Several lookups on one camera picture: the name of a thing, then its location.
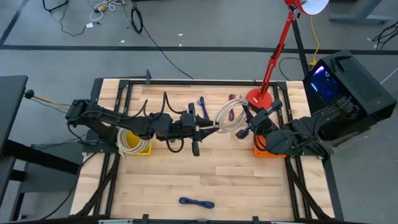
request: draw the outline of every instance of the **white coiled cable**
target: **white coiled cable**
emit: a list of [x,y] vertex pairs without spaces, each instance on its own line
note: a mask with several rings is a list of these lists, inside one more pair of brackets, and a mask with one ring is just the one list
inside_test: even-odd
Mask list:
[[233,99],[228,101],[221,109],[217,112],[216,116],[213,120],[213,126],[215,128],[219,128],[219,133],[228,133],[231,131],[237,130],[242,124],[246,121],[246,114],[244,110],[236,117],[233,121],[229,123],[224,123],[225,119],[227,118],[229,111],[231,111],[235,107],[242,107],[242,105],[247,106],[248,101],[244,99],[242,96],[239,96],[239,99]]
[[150,144],[150,140],[139,139],[138,144],[134,148],[131,148],[129,146],[129,143],[127,142],[127,133],[129,131],[130,130],[120,128],[118,131],[117,139],[116,139],[116,145],[119,148],[119,150],[121,151],[121,154],[124,158],[126,158],[125,153],[142,152],[145,149],[147,149]]

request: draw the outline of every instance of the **orange box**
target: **orange box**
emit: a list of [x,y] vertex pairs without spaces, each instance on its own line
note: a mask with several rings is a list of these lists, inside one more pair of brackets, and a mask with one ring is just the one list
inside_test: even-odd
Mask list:
[[[260,142],[267,146],[266,144],[266,140],[264,139],[264,137],[262,136],[256,136],[256,141],[257,141],[257,145],[261,147]],[[260,151],[257,149],[256,145],[254,145],[254,157],[269,157],[269,158],[284,158],[286,157],[286,155],[275,155],[272,153],[269,153],[267,151]]]

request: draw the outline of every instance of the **yellow container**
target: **yellow container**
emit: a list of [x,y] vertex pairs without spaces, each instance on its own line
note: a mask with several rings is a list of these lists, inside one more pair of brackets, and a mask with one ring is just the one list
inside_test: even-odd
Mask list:
[[[127,143],[131,148],[135,147],[138,142],[139,142],[139,137],[135,136],[131,131],[129,131],[126,135],[127,137]],[[152,142],[149,143],[149,146],[147,149],[145,149],[142,152],[139,153],[124,153],[127,156],[149,156],[152,152]]]

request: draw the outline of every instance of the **wooden table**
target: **wooden table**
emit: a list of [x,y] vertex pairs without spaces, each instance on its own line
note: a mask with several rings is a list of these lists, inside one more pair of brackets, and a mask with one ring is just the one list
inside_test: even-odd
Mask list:
[[[99,105],[113,110],[118,83],[118,79],[103,81]],[[302,82],[287,82],[287,87],[293,117],[310,116]],[[201,116],[203,113],[196,101],[204,96],[209,117],[213,118],[227,102],[229,94],[244,96],[252,88],[134,85],[128,114],[138,112],[145,99],[149,100],[148,112],[160,111],[162,94],[166,91],[173,109],[186,110],[187,105],[194,102]],[[239,113],[240,109],[236,109],[235,114]],[[275,113],[271,119],[277,123]],[[260,220],[294,220],[284,159],[255,158],[252,137],[240,140],[235,133],[216,133],[207,137],[199,145],[200,157],[192,155],[189,140],[177,154],[171,153],[164,142],[153,140],[152,155],[121,158],[111,218],[141,218],[143,214],[149,214],[151,219],[252,220],[253,216],[258,216]],[[96,190],[102,163],[103,154],[98,154],[82,168],[71,214],[79,211]],[[319,206],[334,217],[322,161],[315,156],[302,156],[302,164],[308,191]],[[304,217],[302,199],[300,194],[297,195],[300,214]],[[178,203],[180,197],[209,200],[216,207],[181,205]],[[101,211],[104,211],[105,200],[102,204]]]

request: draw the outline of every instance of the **gray floor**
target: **gray floor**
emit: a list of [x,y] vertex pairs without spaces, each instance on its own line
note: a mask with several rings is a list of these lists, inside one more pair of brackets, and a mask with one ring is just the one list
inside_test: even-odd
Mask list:
[[[0,1],[0,31],[5,30],[22,0]],[[48,0],[56,5],[63,0]],[[314,26],[322,49],[372,50],[367,40],[377,36],[384,26],[335,24],[329,13],[349,12],[352,3],[332,2],[314,17]],[[199,47],[275,47],[287,10],[282,1],[265,0],[163,0],[139,2],[144,23],[160,46]],[[398,2],[384,0],[375,14],[398,19]],[[71,0],[63,19],[64,28],[79,32],[89,23],[91,9],[86,1]],[[42,9],[41,1],[30,0],[23,9],[6,45],[77,45],[77,46],[154,46],[144,33],[129,27],[123,8],[106,11],[100,26],[87,29],[83,35],[70,37],[60,31],[62,11],[52,15]],[[298,20],[306,49],[316,47],[310,18]],[[296,48],[290,32],[285,48]],[[398,38],[385,50],[398,50]],[[194,78],[262,79],[270,53],[253,52],[166,52],[171,61]],[[282,54],[281,57],[298,57]],[[398,67],[398,55],[358,55],[358,60],[379,81]],[[27,75],[28,88],[36,94],[62,103],[74,98],[88,98],[94,78],[143,75],[149,69],[154,78],[184,78],[160,52],[138,51],[54,51],[0,50],[0,75]],[[284,73],[291,80],[302,80],[299,61],[285,60]],[[273,80],[284,80],[278,69]],[[398,91],[398,75],[383,85],[390,93]],[[345,150],[332,156],[343,213],[348,221],[395,223],[394,209],[398,198],[398,155],[394,144],[394,118],[383,122],[366,141],[354,139]],[[29,100],[23,100],[11,139],[24,144],[61,142],[71,138],[63,114]],[[41,218],[65,198],[67,192],[29,194],[22,212],[31,219]],[[54,217],[68,215],[69,200]]]

